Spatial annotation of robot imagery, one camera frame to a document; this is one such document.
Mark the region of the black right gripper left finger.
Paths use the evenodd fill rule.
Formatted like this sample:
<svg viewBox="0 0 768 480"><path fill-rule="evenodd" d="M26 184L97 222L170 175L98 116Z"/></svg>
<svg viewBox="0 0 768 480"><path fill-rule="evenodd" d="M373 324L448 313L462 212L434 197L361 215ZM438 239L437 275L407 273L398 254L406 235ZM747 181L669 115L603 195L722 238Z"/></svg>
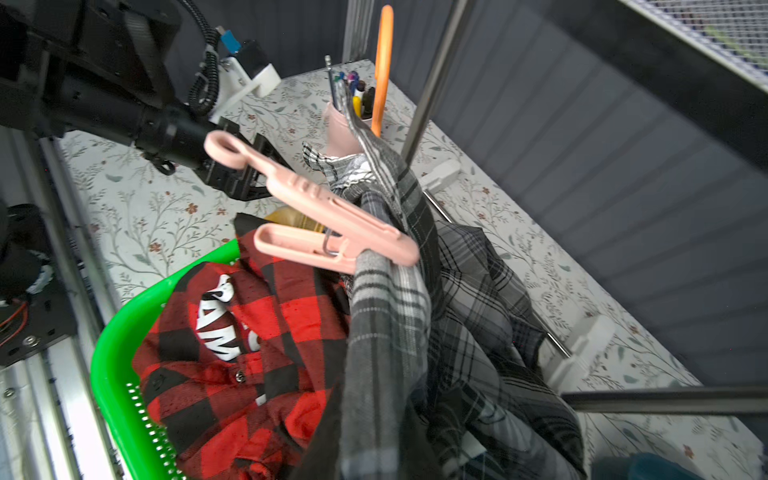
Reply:
<svg viewBox="0 0 768 480"><path fill-rule="evenodd" d="M342 479L339 467L342 398L344 384L337 383L328 399L319 425L290 480Z"/></svg>

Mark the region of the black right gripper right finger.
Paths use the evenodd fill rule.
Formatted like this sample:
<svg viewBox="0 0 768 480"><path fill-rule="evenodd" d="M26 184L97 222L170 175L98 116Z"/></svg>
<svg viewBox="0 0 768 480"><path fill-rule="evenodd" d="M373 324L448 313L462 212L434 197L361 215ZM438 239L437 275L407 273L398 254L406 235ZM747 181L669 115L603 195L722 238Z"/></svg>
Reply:
<svg viewBox="0 0 768 480"><path fill-rule="evenodd" d="M426 428L413 407L407 408L407 478L444 478L437 456L427 439Z"/></svg>

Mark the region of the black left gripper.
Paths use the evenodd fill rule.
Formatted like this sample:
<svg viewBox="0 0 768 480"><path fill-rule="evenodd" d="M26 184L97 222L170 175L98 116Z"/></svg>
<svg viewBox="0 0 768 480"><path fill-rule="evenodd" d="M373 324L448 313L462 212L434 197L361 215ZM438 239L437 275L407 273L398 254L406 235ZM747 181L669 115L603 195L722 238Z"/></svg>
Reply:
<svg viewBox="0 0 768 480"><path fill-rule="evenodd" d="M241 169L222 165L213 160L204 151L204 140L207 134L214 130L223 130L232 134L243 143L260 152L283 167L293 170L283 156L263 135L256 134L248 141L240 132L240 126L226 118L221 118L217 124L209 121L198 121L194 124L192 139L200 151L201 164L195 168L195 173L207 186L225 193L229 198L240 201L253 201L271 197L265 186L263 175L250 166Z"/></svg>

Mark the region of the grey plaid long-sleeve shirt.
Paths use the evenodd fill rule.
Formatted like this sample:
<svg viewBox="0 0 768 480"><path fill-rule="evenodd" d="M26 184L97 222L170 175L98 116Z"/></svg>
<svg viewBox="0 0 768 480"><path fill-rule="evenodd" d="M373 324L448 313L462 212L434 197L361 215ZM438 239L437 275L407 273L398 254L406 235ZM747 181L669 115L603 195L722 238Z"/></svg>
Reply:
<svg viewBox="0 0 768 480"><path fill-rule="evenodd" d="M480 228L435 220L400 156L338 104L363 152L306 148L305 161L420 250L413 267L366 251L347 279L342 479L408 479L408 407L443 479L584 478L581 427L539 373L545 334L521 280Z"/></svg>

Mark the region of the pink clothespin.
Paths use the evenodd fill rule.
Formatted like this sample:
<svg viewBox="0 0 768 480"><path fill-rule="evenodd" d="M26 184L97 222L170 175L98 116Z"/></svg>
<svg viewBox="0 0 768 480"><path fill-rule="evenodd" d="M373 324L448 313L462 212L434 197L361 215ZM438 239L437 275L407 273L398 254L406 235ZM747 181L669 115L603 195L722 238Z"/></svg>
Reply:
<svg viewBox="0 0 768 480"><path fill-rule="evenodd" d="M366 250L412 267L419 247L410 237L359 207L257 152L230 133L214 130L204 141L207 154L224 166L250 166L266 177L267 190L288 206L332 230L325 236L275 223L256 229L255 248L274 257L352 275Z"/></svg>

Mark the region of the red black plaid shirt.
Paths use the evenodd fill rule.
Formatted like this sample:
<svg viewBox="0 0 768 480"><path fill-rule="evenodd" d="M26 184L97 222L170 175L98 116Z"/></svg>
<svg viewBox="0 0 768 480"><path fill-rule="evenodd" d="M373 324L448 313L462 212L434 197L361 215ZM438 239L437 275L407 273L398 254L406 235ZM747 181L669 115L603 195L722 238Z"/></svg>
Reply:
<svg viewBox="0 0 768 480"><path fill-rule="evenodd" d="M254 245L239 214L233 264L204 262L177 283L133 367L150 418L191 479L296 479L325 409L337 406L349 334L332 271Z"/></svg>

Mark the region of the brown orange hanger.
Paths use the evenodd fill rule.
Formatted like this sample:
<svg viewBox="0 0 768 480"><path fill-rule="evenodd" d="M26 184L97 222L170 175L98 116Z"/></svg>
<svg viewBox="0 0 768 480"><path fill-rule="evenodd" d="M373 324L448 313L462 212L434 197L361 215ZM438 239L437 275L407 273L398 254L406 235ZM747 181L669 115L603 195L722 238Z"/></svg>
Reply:
<svg viewBox="0 0 768 480"><path fill-rule="evenodd" d="M384 5L381 10L376 51L374 78L375 97L372 113L372 132L380 137L383 127L383 117L386 109L386 98L389 86L389 76L392 63L394 42L394 9Z"/></svg>

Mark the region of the yellow plaid long-sleeve shirt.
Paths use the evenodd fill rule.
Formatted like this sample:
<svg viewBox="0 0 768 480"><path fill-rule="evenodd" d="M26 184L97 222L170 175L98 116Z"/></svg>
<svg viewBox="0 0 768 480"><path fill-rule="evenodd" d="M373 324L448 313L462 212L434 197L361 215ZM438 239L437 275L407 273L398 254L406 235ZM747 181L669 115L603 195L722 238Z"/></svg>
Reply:
<svg viewBox="0 0 768 480"><path fill-rule="evenodd" d="M272 213L265 216L264 219L284 226L300 228L317 233L325 232L324 225L289 206L277 208Z"/></svg>

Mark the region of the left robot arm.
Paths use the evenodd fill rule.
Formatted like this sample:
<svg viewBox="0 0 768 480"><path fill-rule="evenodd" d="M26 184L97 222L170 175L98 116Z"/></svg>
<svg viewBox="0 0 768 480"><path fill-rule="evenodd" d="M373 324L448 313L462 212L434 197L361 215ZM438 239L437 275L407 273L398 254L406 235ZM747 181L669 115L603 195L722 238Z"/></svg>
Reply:
<svg viewBox="0 0 768 480"><path fill-rule="evenodd" d="M186 99L165 60L184 15L203 38ZM137 148L170 176L184 166L228 197L268 196L258 171L225 167L203 147L233 135L225 113L266 96L280 78L260 45L209 24L191 1L5 1L1 5L1 123L41 136L71 130Z"/></svg>

